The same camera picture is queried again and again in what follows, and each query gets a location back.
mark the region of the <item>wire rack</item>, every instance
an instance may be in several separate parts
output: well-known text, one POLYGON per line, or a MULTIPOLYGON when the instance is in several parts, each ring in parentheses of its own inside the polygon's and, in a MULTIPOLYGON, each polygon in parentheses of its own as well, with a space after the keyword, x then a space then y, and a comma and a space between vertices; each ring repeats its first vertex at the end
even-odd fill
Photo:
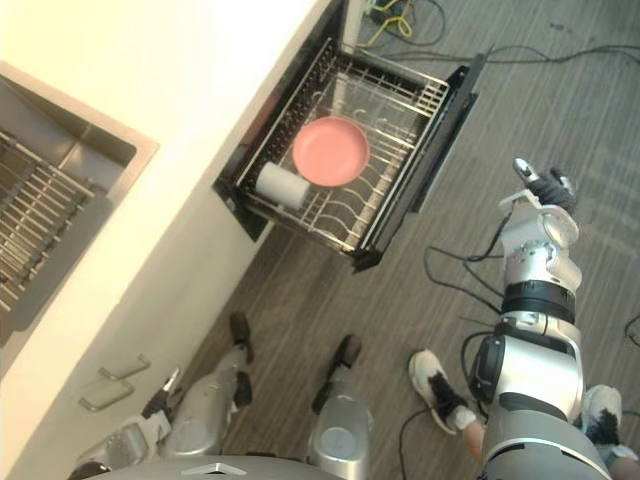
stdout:
POLYGON ((0 308, 10 311, 92 191, 0 132, 0 308))
POLYGON ((409 169, 421 134, 441 108, 448 85, 424 76, 422 84, 385 73, 341 54, 328 40, 238 181, 262 208, 320 236, 324 243, 353 252, 369 225, 409 169), (324 116, 355 121, 371 154, 364 172, 338 188, 313 186, 299 210, 275 205, 255 192, 266 162, 297 172, 292 143, 300 128, 324 116))

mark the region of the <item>stainless steel sink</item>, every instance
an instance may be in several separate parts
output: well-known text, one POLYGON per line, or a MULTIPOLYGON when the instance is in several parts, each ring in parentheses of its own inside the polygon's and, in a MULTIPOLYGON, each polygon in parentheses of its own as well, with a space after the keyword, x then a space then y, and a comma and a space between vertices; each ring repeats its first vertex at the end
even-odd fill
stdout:
POLYGON ((155 142, 0 62, 2 374, 155 142))

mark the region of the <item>yellow cable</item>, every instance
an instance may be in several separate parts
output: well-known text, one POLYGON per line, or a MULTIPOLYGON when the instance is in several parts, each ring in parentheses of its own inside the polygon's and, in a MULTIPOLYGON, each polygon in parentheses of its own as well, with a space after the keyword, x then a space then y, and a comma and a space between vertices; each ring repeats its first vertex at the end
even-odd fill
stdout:
MULTIPOLYGON (((371 10, 375 10, 377 12, 386 12, 392 6, 394 6, 396 3, 400 1, 402 0, 390 0, 382 7, 373 5, 371 6, 371 10)), ((398 31, 400 32, 400 35, 402 35, 404 38, 410 38, 413 35, 413 29, 411 28, 411 24, 407 20, 407 13, 409 12, 409 8, 411 6, 412 1, 413 0, 407 0, 404 6, 404 9, 402 10, 402 14, 396 15, 395 17, 387 18, 384 22, 382 22, 382 25, 380 25, 380 28, 376 30, 376 32, 371 36, 371 38, 367 42, 358 43, 357 46, 361 48, 369 48, 373 46, 378 40, 378 37, 382 34, 382 32, 384 32, 389 25, 394 23, 398 27, 398 31)))

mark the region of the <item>sneaker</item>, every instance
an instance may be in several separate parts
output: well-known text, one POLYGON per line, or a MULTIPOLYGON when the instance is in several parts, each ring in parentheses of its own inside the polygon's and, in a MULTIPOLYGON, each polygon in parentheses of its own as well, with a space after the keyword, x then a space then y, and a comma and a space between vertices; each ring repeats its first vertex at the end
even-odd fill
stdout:
POLYGON ((594 445, 618 445, 622 398, 617 389, 596 385, 582 400, 581 430, 594 445))
POLYGON ((475 419, 475 414, 467 408, 467 402, 449 384, 447 374, 431 350, 421 350, 411 356, 409 378, 431 410, 433 420, 449 435, 455 435, 465 428, 465 423, 468 425, 475 419))

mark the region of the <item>white cup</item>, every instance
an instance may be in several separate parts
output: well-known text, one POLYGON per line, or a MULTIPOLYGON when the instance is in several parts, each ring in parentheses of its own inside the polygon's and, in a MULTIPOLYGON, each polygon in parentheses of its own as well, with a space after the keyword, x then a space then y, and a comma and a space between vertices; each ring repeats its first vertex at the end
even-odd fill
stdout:
POLYGON ((280 205, 299 210, 310 186, 304 178, 268 162, 258 175, 256 192, 280 205))

